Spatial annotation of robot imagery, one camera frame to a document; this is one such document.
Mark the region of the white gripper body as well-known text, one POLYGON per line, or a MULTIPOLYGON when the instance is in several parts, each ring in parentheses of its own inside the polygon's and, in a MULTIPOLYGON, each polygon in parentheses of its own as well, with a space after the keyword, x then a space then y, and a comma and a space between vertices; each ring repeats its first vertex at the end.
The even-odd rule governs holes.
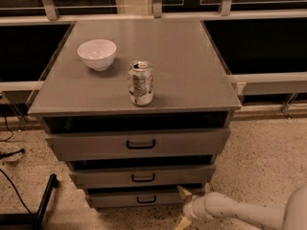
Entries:
POLYGON ((183 215, 189 219, 210 219, 211 215, 205 209, 205 197, 188 195, 183 199, 183 215))

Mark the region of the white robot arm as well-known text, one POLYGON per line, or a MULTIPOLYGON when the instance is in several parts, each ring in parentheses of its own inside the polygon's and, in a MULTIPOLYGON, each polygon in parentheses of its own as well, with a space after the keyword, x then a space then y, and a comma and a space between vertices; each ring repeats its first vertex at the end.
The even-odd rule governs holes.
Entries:
POLYGON ((194 219, 238 219, 261 230, 307 230, 306 185, 291 194, 285 207, 239 202, 211 192, 208 184, 204 195, 193 195, 181 186, 177 189, 183 207, 174 230, 184 230, 194 219))

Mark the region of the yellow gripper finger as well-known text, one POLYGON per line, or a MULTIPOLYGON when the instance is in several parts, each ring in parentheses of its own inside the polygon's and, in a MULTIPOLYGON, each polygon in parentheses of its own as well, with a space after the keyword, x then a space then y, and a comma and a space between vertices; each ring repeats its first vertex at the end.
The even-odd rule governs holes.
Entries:
POLYGON ((192 220, 190 220, 188 217, 179 216, 174 230, 185 230, 191 224, 192 224, 192 220))
POLYGON ((185 200, 186 198, 192 195, 191 192, 189 192, 187 189, 185 189, 182 186, 177 185, 177 189, 179 191, 180 198, 183 200, 185 200))

